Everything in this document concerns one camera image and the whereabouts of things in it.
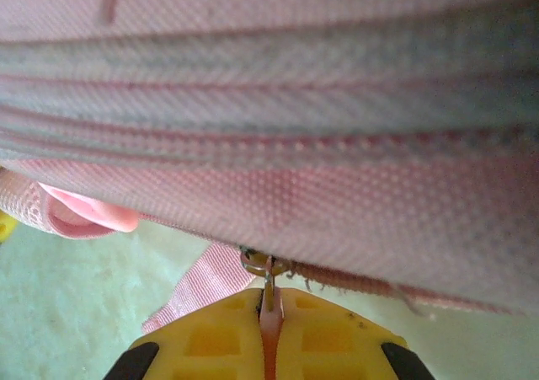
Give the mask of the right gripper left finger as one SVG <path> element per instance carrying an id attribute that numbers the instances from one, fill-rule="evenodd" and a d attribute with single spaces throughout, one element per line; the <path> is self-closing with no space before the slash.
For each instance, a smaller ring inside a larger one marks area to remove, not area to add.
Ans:
<path id="1" fill-rule="evenodd" d="M 264 378 L 259 328 L 262 291 L 239 292 L 136 340 L 106 379 Z"/>

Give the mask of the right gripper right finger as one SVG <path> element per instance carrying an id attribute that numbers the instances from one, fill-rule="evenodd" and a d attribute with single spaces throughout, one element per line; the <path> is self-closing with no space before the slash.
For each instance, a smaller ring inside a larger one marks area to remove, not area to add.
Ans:
<path id="1" fill-rule="evenodd" d="M 389 380 L 434 376 L 405 339 L 311 293 L 281 290 L 277 379 Z"/>

